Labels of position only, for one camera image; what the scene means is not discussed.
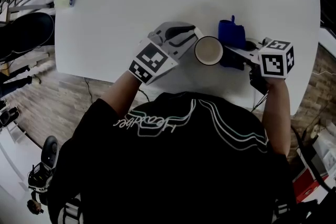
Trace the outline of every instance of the cup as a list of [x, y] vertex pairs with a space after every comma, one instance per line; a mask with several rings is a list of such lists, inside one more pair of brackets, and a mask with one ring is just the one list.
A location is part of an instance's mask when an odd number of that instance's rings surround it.
[[213, 66], [217, 64], [223, 56], [221, 42], [215, 37], [204, 36], [195, 45], [195, 56], [202, 64]]

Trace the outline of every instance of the blue cloth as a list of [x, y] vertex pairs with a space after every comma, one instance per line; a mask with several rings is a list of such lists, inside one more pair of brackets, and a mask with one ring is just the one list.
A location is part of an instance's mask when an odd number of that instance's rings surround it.
[[218, 25], [218, 40], [222, 45], [245, 49], [245, 30], [242, 25], [235, 24], [235, 16], [231, 20], [221, 20]]

